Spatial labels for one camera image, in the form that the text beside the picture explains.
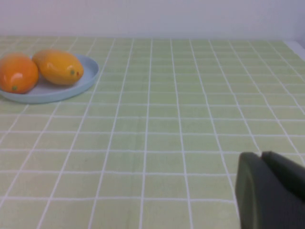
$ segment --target white grid line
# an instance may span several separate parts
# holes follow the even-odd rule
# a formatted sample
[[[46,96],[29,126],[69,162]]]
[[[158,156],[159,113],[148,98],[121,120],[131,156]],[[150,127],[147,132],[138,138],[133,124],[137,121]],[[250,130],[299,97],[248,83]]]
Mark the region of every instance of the white grid line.
[[[239,110],[241,116],[242,116],[243,119],[244,119],[244,114],[243,114],[243,112],[242,112],[242,110],[241,110],[241,108],[240,108],[240,106],[239,106],[239,103],[238,103],[238,100],[237,100],[237,98],[236,98],[236,95],[234,94],[234,92],[233,92],[233,90],[232,90],[232,88],[231,88],[231,86],[230,86],[230,84],[229,84],[229,82],[228,82],[228,79],[227,79],[226,76],[225,76],[225,73],[224,73],[223,68],[222,68],[222,66],[221,66],[221,64],[220,64],[220,61],[219,61],[219,59],[218,59],[218,57],[217,57],[217,55],[216,55],[216,52],[214,51],[214,48],[213,48],[213,46],[212,46],[212,44],[211,44],[211,41],[209,41],[209,44],[210,44],[210,46],[211,46],[211,49],[213,50],[213,53],[214,53],[214,55],[215,55],[215,58],[216,58],[216,60],[217,60],[217,62],[218,62],[218,64],[219,64],[219,67],[220,67],[221,71],[222,71],[223,77],[224,77],[225,81],[227,82],[227,84],[228,84],[228,86],[229,86],[229,88],[230,88],[230,91],[231,91],[232,95],[234,96],[234,100],[235,100],[235,102],[236,102],[237,108],[238,108],[238,110]],[[255,147],[256,147],[258,150],[260,150],[259,147],[258,147],[258,145],[257,145],[257,143],[256,143],[255,138],[254,138],[253,135],[251,134],[251,130],[250,130],[250,128],[249,128],[248,123],[245,121],[245,119],[244,119],[244,123],[245,123],[246,126],[247,126],[247,129],[248,129],[248,131],[249,131],[249,133],[250,133],[250,135],[251,135],[251,138],[252,138],[252,141],[253,141]],[[225,170],[226,170],[226,172],[227,172],[227,174],[228,174],[229,172],[228,172],[228,168],[227,168],[227,166],[226,166],[226,163],[225,163],[225,159],[224,159],[223,154],[222,154],[222,158],[223,158],[224,168],[225,168]],[[231,189],[232,189],[233,198],[234,198],[234,201],[235,201],[236,213],[237,213],[237,215],[238,215],[238,217],[239,217],[239,210],[238,210],[237,200],[236,200],[236,196],[235,196],[235,188],[234,188],[234,186],[233,186],[233,184],[232,184],[232,181],[231,181],[230,178],[229,178],[229,175],[228,175],[228,179],[229,179],[229,183],[230,183],[230,186],[231,186]]]
[[[32,200],[32,201],[41,201],[48,200],[48,197],[6,197],[9,200]],[[114,196],[114,197],[89,197],[89,198],[52,198],[51,201],[88,201],[88,200],[104,200],[104,199],[138,199],[141,200],[141,197],[125,197],[125,196]],[[144,198],[145,201],[188,201],[187,198]],[[222,202],[222,203],[234,203],[233,200],[229,199],[190,199],[191,202]]]
[[[102,170],[94,170],[94,171],[78,171],[78,170],[64,170],[63,174],[101,174]],[[0,170],[0,173],[17,173],[18,170]],[[21,173],[34,173],[34,174],[59,174],[60,171],[56,170],[22,170]],[[111,171],[106,170],[104,171],[105,174],[117,174],[117,175],[139,175],[139,176],[184,176],[184,173],[163,173],[163,172],[150,172],[150,173],[143,173],[143,172],[118,172],[118,171]],[[188,173],[188,177],[224,177],[227,174],[222,173]],[[236,173],[230,173],[230,176],[236,176]]]
[[[3,114],[0,117],[12,117],[17,116],[17,114]],[[22,116],[29,116],[29,117],[50,117],[50,114],[22,114]],[[53,118],[82,118],[82,116],[70,116],[70,115],[53,115]],[[87,116],[88,119],[113,119],[113,116]],[[121,116],[118,119],[145,119],[146,116]],[[150,120],[178,120],[178,117],[149,117]],[[225,121],[243,121],[242,118],[213,118],[214,120],[225,120]],[[181,120],[210,120],[208,117],[181,117]],[[247,121],[275,121],[274,119],[266,119],[266,118],[246,118]],[[278,119],[281,122],[305,122],[305,119]],[[0,130],[0,133],[5,133],[6,130]],[[12,130],[12,133],[36,133],[37,131],[27,131],[27,130]]]
[[[305,79],[299,74],[298,71],[295,70],[295,68],[281,55],[281,53],[270,43],[269,45],[274,49],[274,51],[281,57],[281,59],[289,65],[289,67],[296,73],[296,75],[305,83]]]
[[[205,93],[205,89],[204,89],[204,86],[203,86],[202,79],[200,77],[200,72],[199,72],[199,69],[198,69],[198,64],[197,64],[196,56],[195,56],[195,53],[194,53],[194,50],[193,50],[192,41],[189,40],[189,43],[190,43],[190,47],[191,47],[192,54],[193,54],[193,60],[194,60],[194,63],[195,63],[195,66],[196,66],[196,69],[197,69],[197,72],[198,72],[198,77],[199,77],[200,85],[201,85],[201,88],[202,88],[202,92],[203,92],[203,94],[205,96],[206,104],[208,105],[208,99],[207,99],[207,96],[206,96],[206,93]],[[213,121],[213,116],[212,116],[212,113],[211,113],[209,105],[207,106],[207,108],[208,108],[209,116],[210,116],[210,119],[211,119],[211,122],[212,122],[213,133],[214,133],[214,136],[216,138],[218,148],[220,150],[220,155],[221,155],[222,163],[223,163],[226,175],[227,175],[227,179],[228,179],[229,184],[230,184],[230,188],[231,188],[231,192],[232,192],[233,200],[234,200],[234,205],[235,205],[235,210],[236,210],[237,215],[239,215],[238,214],[238,207],[237,207],[237,203],[236,203],[236,198],[235,198],[235,194],[234,194],[234,187],[233,187],[232,181],[231,181],[231,179],[229,177],[229,171],[228,171],[228,168],[226,166],[224,156],[222,154],[222,147],[221,147],[218,135],[217,135],[217,131],[216,131],[216,128],[215,128],[215,123]]]
[[[71,48],[73,47],[73,45],[76,43],[77,40],[78,40],[78,37],[76,37],[76,39],[74,40],[73,44],[70,46],[69,50],[71,50]],[[55,110],[57,110],[57,108],[59,107],[60,104],[61,104],[61,102],[57,103]],[[87,107],[86,107],[86,111],[85,111],[85,113],[84,113],[84,116],[83,116],[83,118],[81,119],[81,123],[80,123],[80,125],[79,125],[78,132],[79,132],[79,130],[80,130],[81,126],[82,126],[82,123],[83,123],[83,121],[84,121],[84,119],[85,119],[86,113],[88,112],[89,105],[90,105],[90,101],[88,102],[88,105],[87,105]],[[55,182],[55,185],[54,185],[53,190],[52,190],[52,192],[51,192],[50,198],[52,198],[52,197],[54,196],[55,190],[56,190],[56,188],[57,188],[57,186],[58,186],[58,183],[59,183],[59,180],[60,180],[60,178],[61,178],[62,172],[63,172],[63,170],[64,170],[64,168],[65,168],[65,165],[66,165],[66,163],[67,163],[67,161],[68,161],[68,159],[69,159],[71,150],[72,150],[72,148],[73,148],[73,146],[74,146],[74,144],[75,144],[75,141],[76,141],[77,136],[78,136],[78,133],[76,133],[75,136],[74,136],[72,145],[71,145],[71,147],[70,147],[70,149],[69,149],[69,152],[68,152],[68,154],[67,154],[67,156],[66,156],[66,158],[65,158],[65,161],[64,161],[63,166],[62,166],[62,168],[61,168],[61,172],[59,173],[59,175],[58,175],[58,177],[57,177],[57,179],[56,179],[56,182]],[[37,229],[39,229],[39,228],[41,227],[42,222],[43,222],[44,217],[45,217],[45,214],[46,214],[46,212],[47,212],[47,210],[48,210],[48,208],[49,208],[49,205],[50,205],[50,200],[48,200],[48,202],[47,202],[47,204],[46,204],[46,206],[45,206],[45,208],[44,208],[44,210],[43,210],[43,213],[42,213],[41,218],[40,218],[40,220],[39,220],[39,223],[38,223],[38,225],[37,225]]]
[[[29,152],[31,149],[0,149],[0,154],[2,152]],[[47,153],[47,152],[67,152],[67,149],[34,149],[34,152],[37,153]],[[107,150],[106,149],[85,149],[85,150],[77,150],[74,149],[72,150],[72,152],[77,152],[77,153],[96,153],[96,152],[101,152],[101,153],[105,153]],[[109,150],[112,153],[143,153],[143,150]],[[192,150],[192,151],[184,151],[186,154],[188,153],[200,153],[200,154],[240,154],[240,151],[204,151],[204,150]],[[147,153],[149,154],[162,154],[162,153],[181,153],[181,151],[154,151],[154,150],[148,150]],[[298,153],[291,153],[291,152],[281,152],[279,151],[278,153],[283,154],[283,155],[298,155]]]
[[[186,194],[187,194],[187,199],[188,199],[187,204],[188,204],[188,209],[189,209],[190,229],[193,229],[193,214],[192,214],[192,206],[191,206],[191,201],[190,201],[190,199],[191,199],[191,197],[190,197],[190,189],[189,189],[189,183],[188,183],[187,171],[186,171],[186,161],[185,161],[185,153],[184,153],[182,128],[181,128],[178,89],[177,89],[177,81],[176,81],[176,74],[175,74],[175,63],[174,63],[174,58],[173,58],[173,44],[172,44],[172,40],[171,39],[170,39],[170,43],[171,43],[172,62],[173,62],[173,77],[174,77],[174,84],[175,84],[175,91],[176,91],[176,102],[177,102],[177,110],[178,110],[178,122],[179,122],[181,152],[182,152],[182,157],[183,157],[184,179],[185,179]]]
[[[24,134],[38,134],[41,131],[11,131],[11,133],[24,133]],[[82,131],[44,131],[44,133],[52,133],[52,134],[84,134],[84,135],[111,135],[111,132],[94,132],[94,131],[87,131],[87,132],[82,132]],[[114,134],[117,135],[144,135],[145,131],[139,131],[139,132],[133,132],[133,131],[125,131],[125,132],[120,132],[120,131],[114,131]],[[177,135],[180,136],[179,132],[148,132],[149,135]],[[182,133],[184,136],[214,136],[214,133]],[[246,137],[284,137],[284,136],[289,136],[289,137],[305,137],[304,135],[276,135],[276,134],[220,134],[217,133],[218,136],[246,136]]]
[[[91,227],[92,227],[92,222],[93,222],[93,217],[94,217],[94,213],[95,213],[97,197],[99,196],[100,189],[101,189],[101,186],[102,186],[102,179],[103,179],[104,171],[106,169],[106,164],[107,164],[107,160],[108,160],[108,156],[109,156],[109,150],[110,150],[111,144],[112,144],[113,132],[114,132],[114,129],[115,129],[116,120],[117,120],[118,113],[119,113],[119,108],[120,108],[120,103],[121,103],[121,99],[122,99],[123,89],[124,89],[124,85],[125,85],[126,75],[127,75],[127,71],[128,71],[128,68],[129,68],[129,62],[130,62],[130,59],[131,59],[131,55],[132,55],[133,44],[134,44],[134,39],[132,40],[130,51],[129,51],[129,56],[128,56],[128,60],[127,60],[125,75],[124,75],[124,79],[123,79],[123,83],[122,83],[122,88],[121,88],[121,93],[120,93],[120,98],[119,98],[119,101],[118,101],[118,104],[117,104],[117,107],[116,107],[114,122],[113,122],[113,125],[112,125],[112,131],[111,131],[111,134],[110,134],[110,139],[109,139],[109,143],[108,143],[108,147],[107,147],[107,152],[106,152],[106,155],[105,155],[105,160],[104,160],[104,163],[103,163],[103,168],[102,168],[100,180],[99,180],[99,183],[98,183],[98,188],[97,188],[96,195],[95,195],[96,198],[95,198],[93,206],[92,206],[92,211],[91,211],[91,215],[90,215],[88,229],[91,229]]]
[[[62,104],[75,104],[75,105],[85,105],[88,104],[88,102],[62,102]],[[158,103],[151,103],[151,106],[172,106],[175,107],[175,104],[158,104]],[[99,106],[116,106],[117,103],[95,103],[92,102],[91,105],[99,105]],[[121,103],[120,106],[147,106],[147,104],[139,104],[139,103]],[[206,104],[180,104],[180,106],[198,106],[198,107],[206,107]],[[210,104],[209,107],[237,107],[236,104]],[[240,107],[268,107],[267,105],[240,105]],[[271,105],[271,107],[276,108],[296,108],[298,106],[293,105]]]
[[[153,53],[152,53],[153,46],[152,45],[153,45],[153,39],[151,40],[151,53],[150,53],[151,59],[150,59],[150,63],[149,63],[149,76],[148,76],[147,111],[146,111],[146,123],[145,123],[145,143],[144,143],[144,157],[143,157],[143,175],[142,175],[139,229],[142,229],[144,193],[145,193],[146,155],[147,155],[147,138],[148,138],[148,122],[149,122],[149,100],[150,100],[150,89],[151,89],[152,55],[153,55]]]
[[[241,59],[239,58],[239,55],[237,54],[237,52],[235,52],[235,55],[237,56],[237,58],[238,58],[238,60],[240,61],[240,63],[243,65],[243,62],[242,62]],[[254,81],[253,78],[251,77],[251,74],[248,72],[247,68],[246,68],[244,65],[243,65],[243,67],[244,67],[244,69],[247,71],[249,77],[251,78],[252,82],[253,82],[254,85],[256,86],[257,90],[258,90],[259,92],[261,92],[260,89],[258,88],[258,86],[256,85],[255,81]],[[280,125],[281,129],[282,129],[283,132],[285,133],[285,136],[287,137],[289,143],[291,144],[291,146],[293,147],[293,149],[295,150],[295,152],[298,153],[298,155],[300,156],[300,158],[301,158],[303,164],[305,165],[305,159],[304,159],[303,157],[301,157],[301,155],[300,155],[298,149],[295,147],[294,143],[293,143],[292,140],[290,139],[290,137],[289,137],[288,133],[286,132],[285,128],[283,127],[283,125],[281,124],[281,122],[278,120],[277,116],[275,115],[273,109],[272,109],[271,106],[269,105],[269,103],[268,103],[266,97],[264,96],[264,94],[262,94],[262,96],[264,97],[264,100],[265,100],[266,104],[268,105],[269,110],[271,111],[271,113],[272,113],[273,116],[275,117],[277,123]]]
[[[253,51],[260,57],[260,59],[264,62],[264,64],[266,65],[266,67],[269,69],[269,71],[272,73],[272,75],[276,78],[276,80],[281,84],[281,86],[283,87],[283,89],[287,92],[287,94],[289,94],[291,96],[291,98],[294,100],[295,104],[299,107],[299,109],[302,111],[302,113],[305,115],[304,110],[302,109],[302,107],[300,106],[300,104],[297,102],[296,98],[288,91],[288,89],[285,87],[285,85],[282,84],[282,82],[280,81],[280,79],[276,76],[276,74],[272,71],[272,69],[269,67],[269,65],[266,63],[266,61],[261,57],[260,53],[255,49],[255,47],[250,43],[251,48],[253,49]]]

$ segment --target grid pattern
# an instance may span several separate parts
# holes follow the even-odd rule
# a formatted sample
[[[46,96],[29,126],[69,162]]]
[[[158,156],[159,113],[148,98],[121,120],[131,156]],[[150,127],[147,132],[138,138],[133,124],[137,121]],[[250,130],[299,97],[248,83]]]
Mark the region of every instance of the grid pattern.
[[[0,98],[0,228],[239,228],[243,151],[305,165],[305,63],[283,42],[0,37],[101,66],[52,104]]]

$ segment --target mango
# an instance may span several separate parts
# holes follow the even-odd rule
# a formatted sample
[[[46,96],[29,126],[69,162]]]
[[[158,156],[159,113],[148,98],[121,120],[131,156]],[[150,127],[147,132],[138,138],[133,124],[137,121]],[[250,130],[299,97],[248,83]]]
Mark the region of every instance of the mango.
[[[69,52],[46,49],[35,53],[32,60],[47,81],[57,85],[73,85],[78,82],[84,68],[76,56]]]
[[[36,64],[30,57],[14,52],[0,60],[0,89],[14,94],[31,91],[39,80]]]

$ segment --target light blue plate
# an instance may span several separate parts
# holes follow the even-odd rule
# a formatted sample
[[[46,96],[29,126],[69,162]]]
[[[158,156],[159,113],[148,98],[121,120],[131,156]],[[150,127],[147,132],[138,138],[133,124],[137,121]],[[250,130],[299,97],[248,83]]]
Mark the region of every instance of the light blue plate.
[[[82,78],[72,86],[58,86],[40,77],[38,84],[26,94],[14,94],[0,90],[0,94],[12,101],[23,104],[45,104],[65,100],[81,94],[92,87],[97,79],[99,65],[90,57],[75,55],[84,67]]]

